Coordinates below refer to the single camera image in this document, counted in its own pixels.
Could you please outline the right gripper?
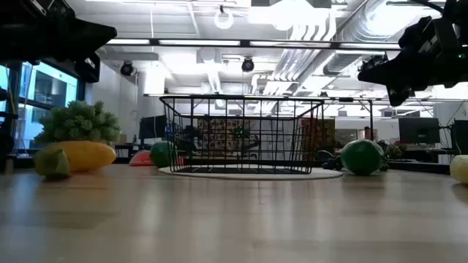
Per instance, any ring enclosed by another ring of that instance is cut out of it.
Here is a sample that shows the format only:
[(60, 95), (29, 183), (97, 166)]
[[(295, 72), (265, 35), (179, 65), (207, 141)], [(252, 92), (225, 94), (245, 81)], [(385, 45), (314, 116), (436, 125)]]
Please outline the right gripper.
[[(458, 48), (453, 57), (453, 32)], [(453, 63), (446, 88), (468, 82), (468, 0), (446, 0), (444, 18), (421, 18), (407, 27), (398, 41), (401, 48), (398, 59), (382, 64), (366, 62), (358, 79), (384, 85), (391, 106), (402, 105), (420, 90), (420, 60)]]

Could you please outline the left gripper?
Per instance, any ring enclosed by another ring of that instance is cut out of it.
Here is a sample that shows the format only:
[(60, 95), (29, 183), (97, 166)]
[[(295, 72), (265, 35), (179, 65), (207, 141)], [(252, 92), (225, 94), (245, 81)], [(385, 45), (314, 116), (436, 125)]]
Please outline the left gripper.
[[(72, 15), (65, 0), (0, 0), (0, 22), (22, 22), (51, 15)], [(117, 36), (111, 26), (77, 18), (54, 18), (32, 24), (0, 24), (0, 61), (54, 58), (75, 62), (87, 83), (98, 83), (100, 58), (95, 53)]]

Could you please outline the orange plastic mango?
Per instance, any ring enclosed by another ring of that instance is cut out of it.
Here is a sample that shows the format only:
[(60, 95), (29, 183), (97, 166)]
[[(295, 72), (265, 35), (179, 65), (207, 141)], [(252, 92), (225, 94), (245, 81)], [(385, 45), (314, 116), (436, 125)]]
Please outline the orange plastic mango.
[(55, 142), (44, 151), (63, 149), (71, 172), (86, 172), (106, 167), (116, 160), (116, 152), (107, 144), (92, 141)]

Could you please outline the dark red pepper green stem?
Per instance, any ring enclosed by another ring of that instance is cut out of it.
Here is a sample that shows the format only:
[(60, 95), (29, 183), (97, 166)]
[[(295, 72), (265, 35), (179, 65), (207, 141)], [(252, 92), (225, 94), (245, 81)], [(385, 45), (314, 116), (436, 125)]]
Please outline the dark red pepper green stem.
[(36, 172), (47, 180), (62, 180), (70, 177), (69, 159), (62, 148), (42, 149), (34, 156)]

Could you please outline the green plastic lime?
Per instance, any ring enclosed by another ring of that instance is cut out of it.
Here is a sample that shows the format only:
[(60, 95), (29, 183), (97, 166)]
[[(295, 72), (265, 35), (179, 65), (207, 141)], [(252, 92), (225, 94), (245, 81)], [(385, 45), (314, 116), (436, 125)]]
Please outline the green plastic lime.
[(385, 163), (383, 149), (371, 140), (354, 140), (341, 150), (343, 167), (355, 175), (370, 175)]
[(174, 162), (174, 145), (169, 141), (155, 142), (150, 149), (150, 159), (158, 168), (169, 167)]

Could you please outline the yellow banana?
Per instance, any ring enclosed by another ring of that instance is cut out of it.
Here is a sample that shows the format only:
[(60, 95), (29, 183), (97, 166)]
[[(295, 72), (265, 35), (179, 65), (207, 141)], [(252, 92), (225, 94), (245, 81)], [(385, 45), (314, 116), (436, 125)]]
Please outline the yellow banana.
[(460, 183), (468, 184), (468, 155), (453, 158), (450, 163), (450, 176)]

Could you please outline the red watermelon slice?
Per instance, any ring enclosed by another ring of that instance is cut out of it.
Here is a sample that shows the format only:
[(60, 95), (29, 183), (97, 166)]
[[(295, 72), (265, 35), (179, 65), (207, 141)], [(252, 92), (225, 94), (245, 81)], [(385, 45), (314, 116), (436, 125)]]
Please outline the red watermelon slice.
[[(139, 150), (129, 161), (131, 167), (149, 167), (155, 164), (151, 160), (149, 150)], [(169, 164), (156, 164), (158, 168), (169, 167)]]

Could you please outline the black grape bunch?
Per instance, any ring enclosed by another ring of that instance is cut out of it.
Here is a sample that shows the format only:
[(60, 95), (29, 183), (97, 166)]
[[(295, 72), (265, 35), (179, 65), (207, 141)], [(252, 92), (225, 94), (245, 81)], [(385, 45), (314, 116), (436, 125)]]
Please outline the black grape bunch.
[(326, 150), (319, 150), (317, 152), (317, 160), (322, 161), (322, 168), (329, 170), (341, 171), (343, 164), (341, 162), (340, 155), (333, 155), (332, 153)]

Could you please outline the green potted artificial plant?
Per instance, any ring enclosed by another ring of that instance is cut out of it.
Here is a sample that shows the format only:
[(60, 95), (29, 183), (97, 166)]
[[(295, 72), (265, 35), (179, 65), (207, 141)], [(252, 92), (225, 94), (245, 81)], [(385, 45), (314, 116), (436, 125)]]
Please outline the green potted artificial plant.
[(93, 105), (85, 101), (69, 102), (66, 107), (54, 107), (41, 117), (42, 131), (34, 138), (37, 142), (92, 141), (109, 144), (120, 136), (118, 118), (104, 109), (99, 100)]

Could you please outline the black computer monitor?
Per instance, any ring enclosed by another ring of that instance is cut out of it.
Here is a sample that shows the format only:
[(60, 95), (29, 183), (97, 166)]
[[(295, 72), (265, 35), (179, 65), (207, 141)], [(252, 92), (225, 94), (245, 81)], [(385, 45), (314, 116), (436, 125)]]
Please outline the black computer monitor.
[(139, 139), (165, 138), (166, 116), (158, 115), (140, 119)]
[(440, 142), (437, 118), (400, 118), (399, 141), (404, 144), (435, 144)]
[(452, 148), (456, 154), (468, 155), (468, 121), (455, 120), (450, 130)]

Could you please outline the white round mat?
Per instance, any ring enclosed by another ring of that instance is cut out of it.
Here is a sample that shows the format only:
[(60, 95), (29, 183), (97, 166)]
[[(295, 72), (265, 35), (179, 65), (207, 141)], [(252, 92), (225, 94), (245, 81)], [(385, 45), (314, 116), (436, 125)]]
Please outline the white round mat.
[(160, 168), (159, 172), (174, 176), (225, 180), (321, 180), (340, 178), (343, 175), (342, 172), (321, 168), (312, 168), (309, 174), (171, 172), (169, 167)]

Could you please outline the black overhead light bar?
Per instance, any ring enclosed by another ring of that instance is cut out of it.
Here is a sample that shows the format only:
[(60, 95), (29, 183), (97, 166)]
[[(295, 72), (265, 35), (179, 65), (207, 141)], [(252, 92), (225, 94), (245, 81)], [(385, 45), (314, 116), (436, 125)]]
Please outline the black overhead light bar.
[(398, 51), (395, 42), (337, 42), (337, 41), (295, 41), (295, 40), (254, 40), (254, 39), (112, 39), (108, 46), (135, 47), (238, 47), (265, 49), (314, 49), (314, 50), (364, 50)]

